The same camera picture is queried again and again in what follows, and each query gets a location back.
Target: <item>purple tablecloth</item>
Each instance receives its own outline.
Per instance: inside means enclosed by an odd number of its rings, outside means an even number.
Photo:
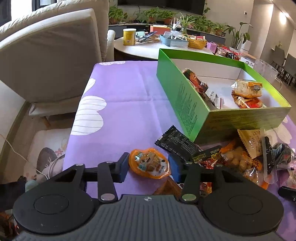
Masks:
[[[76,163],[96,167],[101,162],[117,161],[124,152],[133,149],[154,147],[168,155],[154,142],[171,125],[179,130],[181,127],[156,77],[156,68],[156,61],[95,65],[76,113],[64,170]],[[289,118],[283,126],[270,135],[279,138],[281,134],[278,133],[285,131],[286,127],[296,137],[295,125]],[[289,141],[295,148],[296,138]],[[163,179],[148,179],[129,171],[125,181],[115,183],[115,188],[119,197],[121,194],[152,194],[163,182]],[[274,184],[268,190],[277,195],[277,189],[277,184]],[[97,184],[89,183],[87,192],[97,197]],[[296,206],[280,199],[285,214],[278,233],[286,240],[294,241]]]

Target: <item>ceiling light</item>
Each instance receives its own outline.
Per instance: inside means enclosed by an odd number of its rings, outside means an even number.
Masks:
[[[283,12],[279,13],[279,20],[281,22],[282,25],[285,25],[287,22],[287,17]]]

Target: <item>white cable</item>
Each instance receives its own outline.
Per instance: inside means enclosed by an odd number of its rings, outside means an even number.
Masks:
[[[65,157],[65,154],[64,154],[64,155],[61,155],[61,156],[59,156],[59,157],[57,157],[54,161],[52,161],[52,162],[50,163],[50,165],[49,165],[49,169],[48,169],[48,179],[50,179],[49,174],[50,174],[50,169],[51,169],[51,167],[53,166],[53,164],[54,164],[58,159],[60,159],[60,158],[64,158],[64,157]]]
[[[48,180],[48,177],[45,175],[45,174],[43,174],[42,172],[40,172],[39,170],[37,170],[36,169],[36,167],[32,164],[32,163],[30,163],[26,158],[24,158],[21,154],[19,154],[19,153],[17,153],[14,149],[13,149],[13,147],[12,147],[12,145],[9,143],[9,141],[0,133],[0,136],[5,140],[5,141],[7,141],[7,143],[8,143],[8,145],[10,145],[10,147],[11,147],[11,149],[12,149],[12,151],[15,153],[15,154],[17,154],[17,155],[19,155],[21,158],[23,158],[27,163],[29,163],[32,167],[34,167],[35,168],[35,170],[37,171],[37,172],[39,172],[40,174],[42,174],[42,175],[44,175],[45,177],[46,177],[46,179]]]

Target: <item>white sofa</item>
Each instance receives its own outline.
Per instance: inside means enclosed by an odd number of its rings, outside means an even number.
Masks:
[[[67,0],[0,27],[0,80],[30,115],[77,110],[93,66],[114,60],[108,12],[108,0]]]

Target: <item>yellow woven basket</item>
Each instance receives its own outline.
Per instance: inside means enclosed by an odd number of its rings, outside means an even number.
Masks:
[[[188,40],[188,47],[194,49],[203,49],[207,45],[207,41],[202,41],[199,39],[191,39],[187,38]]]

